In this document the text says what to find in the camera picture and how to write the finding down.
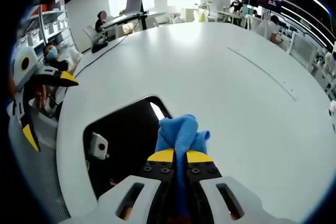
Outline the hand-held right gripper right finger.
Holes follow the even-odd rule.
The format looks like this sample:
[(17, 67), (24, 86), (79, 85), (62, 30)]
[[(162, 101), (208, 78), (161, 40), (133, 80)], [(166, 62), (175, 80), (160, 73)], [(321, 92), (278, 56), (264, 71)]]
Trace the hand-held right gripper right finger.
[(223, 177), (202, 152), (186, 152), (186, 188), (192, 223), (294, 223), (269, 214), (257, 195)]

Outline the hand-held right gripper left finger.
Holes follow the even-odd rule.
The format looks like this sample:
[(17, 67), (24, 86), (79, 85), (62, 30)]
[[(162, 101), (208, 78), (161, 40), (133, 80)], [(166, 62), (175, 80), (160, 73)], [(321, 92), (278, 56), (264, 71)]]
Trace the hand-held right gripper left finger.
[(174, 176), (174, 149), (152, 154), (139, 176), (130, 175), (98, 199), (89, 213), (62, 223), (166, 223)]

